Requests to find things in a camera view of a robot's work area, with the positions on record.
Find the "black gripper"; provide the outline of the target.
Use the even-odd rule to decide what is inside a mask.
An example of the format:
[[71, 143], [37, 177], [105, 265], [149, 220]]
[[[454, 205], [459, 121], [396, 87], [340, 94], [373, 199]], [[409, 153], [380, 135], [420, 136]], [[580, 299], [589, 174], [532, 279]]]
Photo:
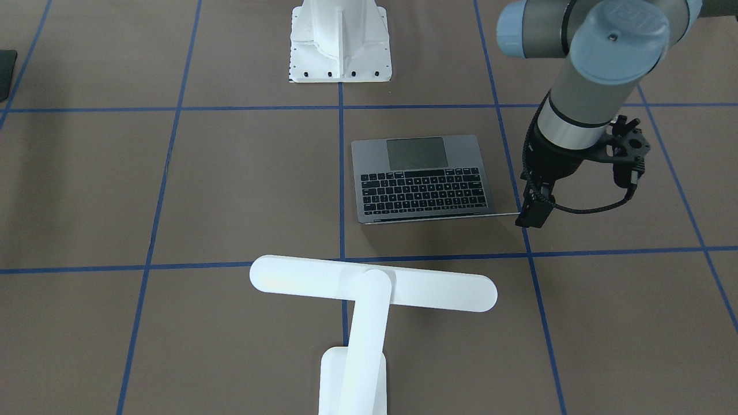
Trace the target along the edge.
[[542, 228], [555, 208], [552, 195], [556, 181], [574, 174], [588, 155], [588, 150], [564, 149], [549, 142], [537, 124], [528, 127], [525, 136], [524, 202], [515, 225]]

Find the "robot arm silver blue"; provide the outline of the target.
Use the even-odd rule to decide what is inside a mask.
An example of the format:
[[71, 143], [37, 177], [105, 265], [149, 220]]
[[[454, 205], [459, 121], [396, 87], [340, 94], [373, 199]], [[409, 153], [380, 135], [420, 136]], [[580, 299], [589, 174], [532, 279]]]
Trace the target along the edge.
[[[649, 144], [637, 118], [619, 110], [703, 13], [703, 1], [516, 1], [496, 22], [501, 52], [515, 58], [562, 58], [524, 139], [524, 201], [515, 221], [542, 228], [553, 210], [593, 214], [618, 208], [637, 191]], [[574, 209], [557, 203], [558, 180], [583, 161], [612, 166], [624, 197]]]

